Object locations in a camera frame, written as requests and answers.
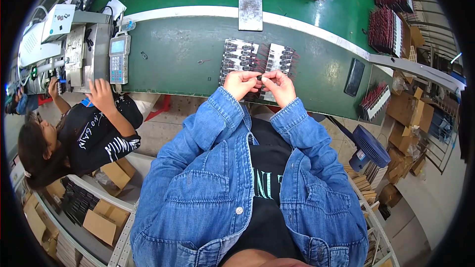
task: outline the keypad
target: keypad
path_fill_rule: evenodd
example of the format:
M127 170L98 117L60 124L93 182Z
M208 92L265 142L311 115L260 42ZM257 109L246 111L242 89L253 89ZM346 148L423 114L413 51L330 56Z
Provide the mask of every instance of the keypad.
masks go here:
M122 82L123 57L114 56L110 58L110 81L120 83Z

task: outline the plastic water bottle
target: plastic water bottle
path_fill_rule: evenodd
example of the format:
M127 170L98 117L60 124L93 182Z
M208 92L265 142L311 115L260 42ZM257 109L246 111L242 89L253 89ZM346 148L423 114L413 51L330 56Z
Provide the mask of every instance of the plastic water bottle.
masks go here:
M122 20L122 31L131 31L135 28L136 23L131 19L123 19Z

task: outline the jacket cuff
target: jacket cuff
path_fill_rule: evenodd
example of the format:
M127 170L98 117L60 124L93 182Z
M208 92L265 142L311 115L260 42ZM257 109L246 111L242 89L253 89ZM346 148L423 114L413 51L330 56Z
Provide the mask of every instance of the jacket cuff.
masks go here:
M208 103L224 118L233 132L244 118L241 105L223 86L208 98Z
M295 98L286 107L279 110L274 116L270 118L272 127L279 133L285 133L289 129L298 125L308 116L304 108L304 104L300 98Z

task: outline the green workbench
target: green workbench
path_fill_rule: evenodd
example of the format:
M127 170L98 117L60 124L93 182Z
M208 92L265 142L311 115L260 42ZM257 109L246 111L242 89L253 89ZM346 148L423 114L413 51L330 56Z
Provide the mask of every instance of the green workbench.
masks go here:
M92 10L108 0L96 0ZM120 0L126 15L187 5L237 7L238 0ZM374 0L263 0L263 11L317 25L369 52L366 35ZM357 106L368 85L392 77L340 46L300 31L264 23L263 32L244 32L238 19L228 17L174 17L137 23L129 55L129 82L123 91L208 97L218 86L224 39L238 38L258 44L276 43L294 48L301 56L294 85L306 109L358 119ZM148 55L142 58L141 52ZM343 92L353 58L366 65L356 98ZM208 60L198 65L198 60ZM374 121L380 124L383 116Z

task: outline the denim jacket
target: denim jacket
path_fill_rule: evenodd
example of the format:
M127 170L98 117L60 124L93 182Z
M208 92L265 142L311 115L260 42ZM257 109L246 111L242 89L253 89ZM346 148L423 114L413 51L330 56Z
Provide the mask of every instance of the denim jacket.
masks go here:
M270 122L294 149L280 210L306 263L363 266L366 222L327 131L300 98ZM247 109L223 87L184 120L142 185L130 234L138 267L213 267L236 243L252 215L250 130Z

